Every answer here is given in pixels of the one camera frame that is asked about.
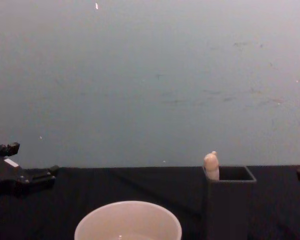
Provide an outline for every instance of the light blue wall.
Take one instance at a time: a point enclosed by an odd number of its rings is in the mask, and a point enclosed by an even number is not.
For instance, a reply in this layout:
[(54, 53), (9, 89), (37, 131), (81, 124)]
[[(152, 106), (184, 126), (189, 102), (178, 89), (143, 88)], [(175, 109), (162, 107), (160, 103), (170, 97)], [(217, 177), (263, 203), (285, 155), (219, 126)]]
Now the light blue wall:
[(0, 0), (25, 168), (300, 164), (300, 0)]

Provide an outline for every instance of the black tablecloth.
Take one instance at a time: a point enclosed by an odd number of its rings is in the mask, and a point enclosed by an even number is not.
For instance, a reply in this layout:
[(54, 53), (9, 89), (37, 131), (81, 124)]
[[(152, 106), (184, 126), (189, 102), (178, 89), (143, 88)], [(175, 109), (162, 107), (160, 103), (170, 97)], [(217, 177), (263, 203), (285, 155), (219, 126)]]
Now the black tablecloth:
[[(295, 166), (251, 166), (249, 240), (300, 240)], [(0, 196), (0, 240), (73, 240), (89, 212), (118, 201), (161, 205), (176, 215), (183, 240), (199, 239), (201, 167), (61, 168), (52, 189)]]

